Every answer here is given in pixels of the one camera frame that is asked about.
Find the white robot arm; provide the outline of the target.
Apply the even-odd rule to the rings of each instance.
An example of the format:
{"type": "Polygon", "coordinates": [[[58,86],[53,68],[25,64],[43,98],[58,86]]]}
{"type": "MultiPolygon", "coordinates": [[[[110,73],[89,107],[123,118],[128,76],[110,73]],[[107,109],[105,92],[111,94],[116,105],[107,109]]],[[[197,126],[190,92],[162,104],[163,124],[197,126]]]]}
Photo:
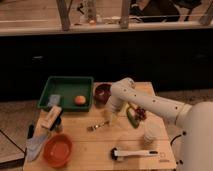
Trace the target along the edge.
{"type": "Polygon", "coordinates": [[[190,105],[152,96],[136,90],[131,78],[114,82],[110,92],[107,101],[110,113],[119,113],[123,104],[130,102],[183,129],[179,171],[213,171],[213,102],[190,105]]]}

